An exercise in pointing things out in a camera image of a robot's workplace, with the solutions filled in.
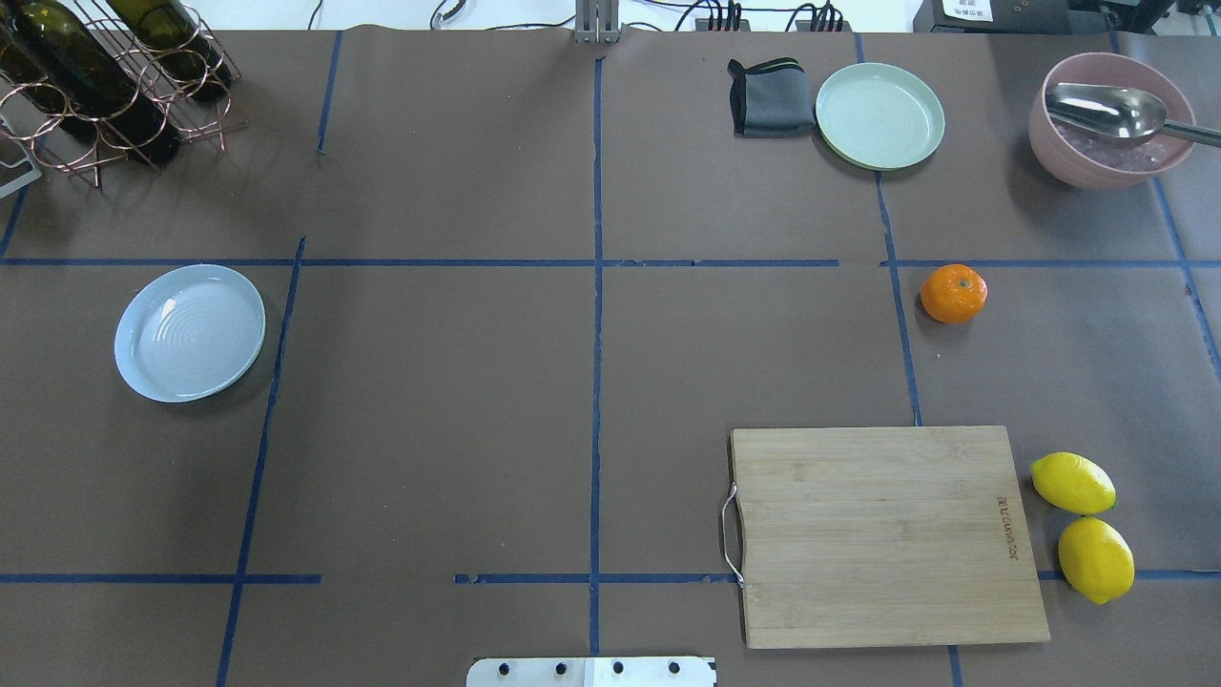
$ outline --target metal handle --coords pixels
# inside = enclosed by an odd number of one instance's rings
[[[1195,143],[1221,148],[1221,131],[1215,128],[1166,120],[1166,123],[1161,126],[1161,132],[1166,135],[1173,135],[1175,138],[1194,140]]]
[[[742,580],[742,574],[737,572],[737,566],[734,561],[729,559],[729,534],[725,532],[725,511],[729,510],[729,504],[737,497],[737,483],[734,482],[729,486],[729,497],[725,497],[725,503],[720,505],[720,553],[725,556],[725,564],[729,570],[734,571],[734,577],[737,578],[737,586],[746,589],[746,581]]]

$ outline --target light green plate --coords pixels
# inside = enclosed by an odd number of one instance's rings
[[[814,101],[832,150],[869,170],[915,165],[945,134],[945,111],[927,83],[893,65],[862,62],[833,73]]]

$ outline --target wooden cutting board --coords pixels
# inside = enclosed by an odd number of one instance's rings
[[[1050,639],[1004,427],[735,430],[752,649]]]

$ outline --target bottle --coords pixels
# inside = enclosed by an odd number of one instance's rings
[[[9,34],[4,31],[4,9],[0,7],[0,77],[12,85],[42,82],[46,74],[9,40]],[[27,88],[21,94],[44,115],[57,117],[65,111],[63,95],[55,89]],[[93,122],[78,120],[72,115],[65,116],[59,127],[82,145],[93,145],[98,138],[98,127]]]
[[[140,94],[127,72],[89,33],[81,18],[54,0],[0,0],[12,41],[73,103],[77,112],[105,118],[122,137],[103,126],[103,139],[131,145],[127,156],[164,165],[182,139],[165,112]]]
[[[209,103],[225,95],[225,88],[215,79],[225,85],[233,83],[230,68],[221,63],[220,55],[199,33],[199,27],[178,0],[106,0],[106,4],[132,29],[136,38],[153,50],[190,50],[199,55],[168,52],[158,56],[158,63],[175,79],[183,83],[200,81],[208,73],[203,62],[208,60],[208,66],[216,70],[215,77],[190,94],[195,100]]]

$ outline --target orange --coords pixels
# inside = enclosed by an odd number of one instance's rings
[[[967,265],[937,267],[919,289],[924,311],[945,323],[961,323],[976,316],[988,300],[988,282]]]

